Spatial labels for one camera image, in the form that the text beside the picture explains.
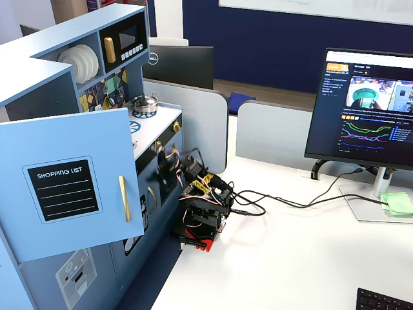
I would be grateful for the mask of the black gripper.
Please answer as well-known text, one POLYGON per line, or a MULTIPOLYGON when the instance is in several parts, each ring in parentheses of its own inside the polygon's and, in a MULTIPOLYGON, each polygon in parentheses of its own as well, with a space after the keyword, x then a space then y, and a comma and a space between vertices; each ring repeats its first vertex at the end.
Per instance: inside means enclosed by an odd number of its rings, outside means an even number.
POLYGON ((170 152, 161 143, 153 144, 151 149, 157 158, 157 167, 151 175, 151 180, 157 181, 160 190, 168 194, 177 185, 176 171, 180 166, 180 153, 177 145, 174 143, 170 152))

